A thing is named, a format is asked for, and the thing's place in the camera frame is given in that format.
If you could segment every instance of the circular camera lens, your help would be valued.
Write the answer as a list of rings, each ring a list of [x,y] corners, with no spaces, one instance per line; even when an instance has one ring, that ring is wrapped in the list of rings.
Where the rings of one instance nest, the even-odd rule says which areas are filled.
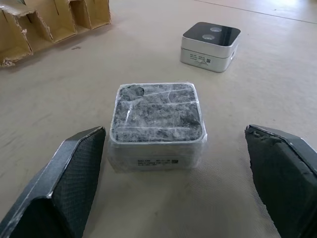
[[[212,27],[212,28],[210,28],[210,30],[213,32],[221,32],[222,31],[222,29],[219,27]]]
[[[203,35],[203,38],[205,40],[213,40],[214,39],[214,36],[213,35]]]

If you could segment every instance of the floor stain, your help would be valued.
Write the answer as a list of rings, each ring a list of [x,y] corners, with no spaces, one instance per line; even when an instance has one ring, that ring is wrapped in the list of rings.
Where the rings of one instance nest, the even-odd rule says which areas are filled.
[[[72,50],[78,50],[78,49],[81,49],[81,47],[80,46],[76,46],[76,47],[74,47],[74,48],[71,48]]]
[[[11,139],[11,140],[9,140],[6,144],[4,144],[2,147],[1,147],[1,149],[2,148],[4,148],[4,147],[6,147],[6,146],[8,146],[9,144],[11,144],[13,141],[15,141],[16,140],[16,137],[14,137],[13,139]]]
[[[48,118],[48,117],[51,116],[51,115],[52,115],[52,113],[48,113],[48,114],[46,114],[45,116],[43,116],[43,117],[37,119],[34,123],[32,123],[32,126],[38,124],[40,121],[42,121],[42,120]]]

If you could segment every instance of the black top panel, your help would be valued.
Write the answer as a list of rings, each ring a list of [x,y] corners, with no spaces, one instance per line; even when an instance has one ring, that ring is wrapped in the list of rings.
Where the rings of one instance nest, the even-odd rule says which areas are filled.
[[[237,28],[198,22],[184,33],[184,37],[219,46],[231,46],[240,34]]]

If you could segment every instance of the cardboard box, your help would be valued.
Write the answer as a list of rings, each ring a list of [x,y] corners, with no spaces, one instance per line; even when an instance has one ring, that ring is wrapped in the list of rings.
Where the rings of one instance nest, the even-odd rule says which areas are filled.
[[[0,66],[110,23],[108,0],[0,0]]]

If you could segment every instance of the white device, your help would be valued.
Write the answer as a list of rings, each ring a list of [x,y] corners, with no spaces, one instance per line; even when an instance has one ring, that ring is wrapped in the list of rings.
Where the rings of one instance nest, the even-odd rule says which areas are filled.
[[[214,72],[224,72],[239,45],[237,28],[198,22],[183,34],[180,61]]]

